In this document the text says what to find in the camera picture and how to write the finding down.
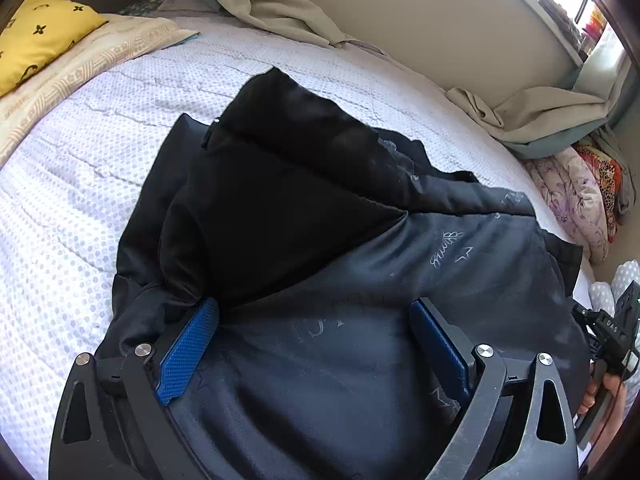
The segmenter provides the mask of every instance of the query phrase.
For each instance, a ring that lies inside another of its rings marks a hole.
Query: black jacket
[[[172,128],[120,240],[96,357],[215,298],[218,331],[168,407],[212,478],[415,479],[448,432],[409,304],[428,296],[504,357],[548,352],[575,413],[579,266],[523,194],[442,173],[420,142],[272,69],[209,128]]]

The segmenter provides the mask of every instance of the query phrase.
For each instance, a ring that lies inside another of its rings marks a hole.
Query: crumpled sheet
[[[571,147],[555,156],[527,160],[531,179],[549,209],[584,256],[604,261],[609,251],[607,217],[600,187],[586,163]]]
[[[201,0],[211,10],[222,6],[238,20],[317,46],[337,46],[351,36],[344,34],[320,7],[308,0]]]

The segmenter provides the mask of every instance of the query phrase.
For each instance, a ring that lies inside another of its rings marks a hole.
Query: bed
[[[186,112],[210,123],[277,66],[371,126],[421,140],[440,170],[524,192],[542,228],[570,240],[522,165],[440,88],[354,44],[297,43],[193,0],[158,16],[200,35],[116,66],[46,115],[0,171],[0,433],[35,480],[73,358],[111,319],[120,234],[162,140]],[[583,260],[574,298],[590,306]]]

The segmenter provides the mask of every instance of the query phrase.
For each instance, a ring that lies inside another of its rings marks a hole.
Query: wall
[[[575,68],[522,0],[311,1],[344,32],[490,105],[521,88],[554,85]]]
[[[639,195],[628,222],[620,227],[616,240],[609,247],[609,256],[604,263],[593,267],[596,279],[602,282],[613,279],[619,264],[640,260],[640,93],[614,131],[631,167]]]

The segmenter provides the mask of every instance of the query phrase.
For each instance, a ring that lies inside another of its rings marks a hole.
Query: human hand
[[[620,426],[622,426],[625,413],[626,385],[622,382],[622,378],[620,378],[620,376],[604,374],[602,386],[611,392],[614,399],[609,404],[602,420],[593,432],[591,441],[593,448],[591,449],[588,459],[589,468],[595,465],[607,447],[609,447]],[[595,396],[597,391],[598,385],[593,380],[590,381],[587,386],[587,391],[582,398],[582,405],[578,408],[579,415],[588,412],[589,409],[593,407],[596,401]]]

